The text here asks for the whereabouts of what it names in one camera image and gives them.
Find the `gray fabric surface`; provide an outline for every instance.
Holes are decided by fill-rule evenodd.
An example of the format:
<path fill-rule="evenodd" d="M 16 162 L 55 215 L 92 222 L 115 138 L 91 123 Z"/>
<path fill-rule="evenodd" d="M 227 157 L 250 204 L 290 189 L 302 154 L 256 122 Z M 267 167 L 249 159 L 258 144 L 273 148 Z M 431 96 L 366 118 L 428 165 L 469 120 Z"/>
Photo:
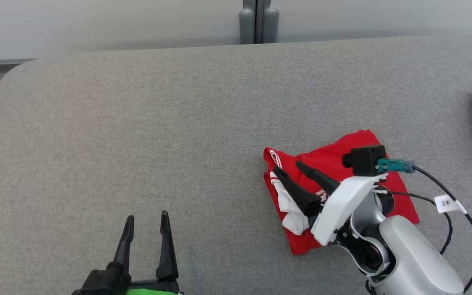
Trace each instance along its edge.
<path fill-rule="evenodd" d="M 70 294 L 136 217 L 133 279 L 153 278 L 169 212 L 188 295 L 366 294 L 340 248 L 292 256 L 263 182 L 297 154 L 371 129 L 472 213 L 472 36 L 97 52 L 36 60 L 0 84 L 0 294 Z M 442 192 L 425 177 L 412 192 Z M 444 217 L 414 202 L 438 247 Z M 472 229 L 446 258 L 466 282 Z"/>

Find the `dark red folded cloth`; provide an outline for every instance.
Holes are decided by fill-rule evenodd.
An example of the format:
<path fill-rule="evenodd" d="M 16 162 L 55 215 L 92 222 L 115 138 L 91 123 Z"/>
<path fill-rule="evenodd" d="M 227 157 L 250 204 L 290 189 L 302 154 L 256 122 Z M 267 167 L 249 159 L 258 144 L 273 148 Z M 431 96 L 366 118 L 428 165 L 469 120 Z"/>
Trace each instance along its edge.
<path fill-rule="evenodd" d="M 285 170 L 290 177 L 296 181 L 296 183 L 307 191 L 317 193 L 320 192 L 322 188 L 311 179 L 308 179 L 298 170 L 298 168 L 296 168 L 296 161 L 302 161 L 308 166 L 324 172 L 326 175 L 337 181 L 343 181 L 347 177 L 352 176 L 352 168 L 345 168 L 342 165 L 342 156 L 349 153 L 353 148 L 378 144 L 380 144 L 380 142 L 370 130 L 360 130 L 356 133 L 342 137 L 333 144 L 320 147 L 310 153 L 300 154 L 296 157 L 266 147 L 263 152 L 263 158 L 268 164 L 268 171 L 263 177 L 278 211 L 279 218 L 283 220 L 287 213 L 279 210 L 278 194 L 274 185 L 270 183 L 270 172 L 275 168 L 275 166 L 279 166 L 281 169 Z M 405 185 L 397 172 L 390 172 L 387 181 L 383 185 L 391 191 L 407 192 Z M 416 210 L 408 196 L 396 196 L 395 209 L 392 211 L 390 216 L 392 215 L 404 216 L 412 223 L 419 222 Z M 291 233 L 287 229 L 285 229 L 285 233 L 287 234 L 290 249 L 294 255 L 304 254 L 313 248 L 321 246 L 314 239 L 309 229 L 305 230 L 300 236 Z"/>

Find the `teal connector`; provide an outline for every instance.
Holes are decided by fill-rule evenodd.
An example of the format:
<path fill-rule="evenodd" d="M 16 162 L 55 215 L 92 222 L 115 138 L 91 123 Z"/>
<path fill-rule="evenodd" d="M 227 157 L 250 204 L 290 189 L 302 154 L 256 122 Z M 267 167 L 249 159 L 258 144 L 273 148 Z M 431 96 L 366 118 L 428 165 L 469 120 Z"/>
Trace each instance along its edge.
<path fill-rule="evenodd" d="M 378 172 L 406 172 L 413 173 L 413 161 L 404 161 L 402 159 L 379 159 Z"/>

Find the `black cable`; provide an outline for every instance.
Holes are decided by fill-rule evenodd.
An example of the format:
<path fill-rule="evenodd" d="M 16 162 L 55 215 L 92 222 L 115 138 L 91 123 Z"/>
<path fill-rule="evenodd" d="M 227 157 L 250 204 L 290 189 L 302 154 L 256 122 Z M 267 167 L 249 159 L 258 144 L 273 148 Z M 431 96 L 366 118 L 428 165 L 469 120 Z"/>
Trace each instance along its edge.
<path fill-rule="evenodd" d="M 422 173 L 423 175 L 427 176 L 434 183 L 436 183 L 441 189 L 443 189 L 444 192 L 446 192 L 446 194 L 448 194 L 448 196 L 450 196 L 453 201 L 456 201 L 455 196 L 453 196 L 453 194 L 449 191 L 449 189 L 447 189 L 447 187 L 445 187 L 440 181 L 438 181 L 438 179 L 435 179 L 435 177 L 433 175 L 429 174 L 427 171 L 425 171 L 425 170 L 423 170 L 419 167 L 416 167 L 416 166 L 413 166 L 413 169 L 420 172 L 420 173 Z M 472 226 L 472 217 L 467 212 L 464 213 L 464 215 L 466 216 L 467 220 L 470 222 L 470 224 Z M 467 290 L 471 287 L 471 285 L 472 285 L 472 276 L 471 276 L 470 280 L 467 282 L 467 284 L 464 288 L 464 293 L 467 292 Z"/>
<path fill-rule="evenodd" d="M 393 194 L 393 195 L 410 196 L 410 197 L 418 198 L 420 200 L 426 200 L 426 201 L 428 201 L 429 203 L 433 204 L 436 207 L 436 203 L 434 202 L 434 200 L 431 200 L 430 198 L 426 198 L 426 197 L 423 197 L 423 196 L 420 196 L 420 195 L 417 195 L 417 194 L 403 193 L 403 192 L 392 192 L 392 191 L 387 191 L 387 193 Z M 442 254 L 442 255 L 444 254 L 445 250 L 449 246 L 449 243 L 451 243 L 451 236 L 453 235 L 453 223 L 451 222 L 451 217 L 449 217 L 449 215 L 447 213 L 444 213 L 444 215 L 445 215 L 445 218 L 447 218 L 447 223 L 449 224 L 449 233 L 447 234 L 447 239 L 444 243 L 444 246 L 442 247 L 442 250 L 440 250 L 440 254 Z"/>

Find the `red cloth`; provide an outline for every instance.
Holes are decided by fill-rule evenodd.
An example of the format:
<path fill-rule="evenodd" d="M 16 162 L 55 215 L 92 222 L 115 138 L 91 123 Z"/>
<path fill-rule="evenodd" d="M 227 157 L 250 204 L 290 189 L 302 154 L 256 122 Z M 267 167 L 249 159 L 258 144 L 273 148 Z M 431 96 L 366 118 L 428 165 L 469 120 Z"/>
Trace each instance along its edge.
<path fill-rule="evenodd" d="M 268 164 L 268 172 L 266 172 L 263 177 L 278 211 L 279 218 L 283 220 L 287 213 L 279 211 L 278 194 L 274 185 L 270 183 L 270 171 L 272 171 L 276 165 L 285 170 L 290 177 L 298 183 L 298 185 L 307 189 L 307 191 L 311 193 L 317 193 L 321 191 L 322 188 L 311 179 L 308 179 L 298 170 L 298 168 L 296 168 L 296 161 L 302 161 L 308 166 L 324 172 L 326 175 L 337 181 L 343 181 L 347 177 L 352 176 L 352 168 L 345 168 L 341 164 L 342 156 L 349 153 L 353 148 L 378 144 L 380 144 L 380 142 L 370 130 L 360 130 L 356 133 L 342 137 L 334 144 L 320 147 L 310 153 L 300 154 L 296 157 L 266 147 L 263 152 L 263 158 Z M 407 192 L 405 185 L 397 172 L 390 172 L 387 181 L 383 183 L 383 185 L 391 191 Z M 392 211 L 391 215 L 402 215 L 412 223 L 419 222 L 418 215 L 416 214 L 414 206 L 408 196 L 396 196 L 395 209 Z M 287 233 L 290 249 L 294 255 L 304 254 L 313 248 L 321 246 L 320 243 L 314 239 L 309 229 L 305 230 L 300 236 L 291 233 L 287 229 L 285 229 L 285 233 Z"/>

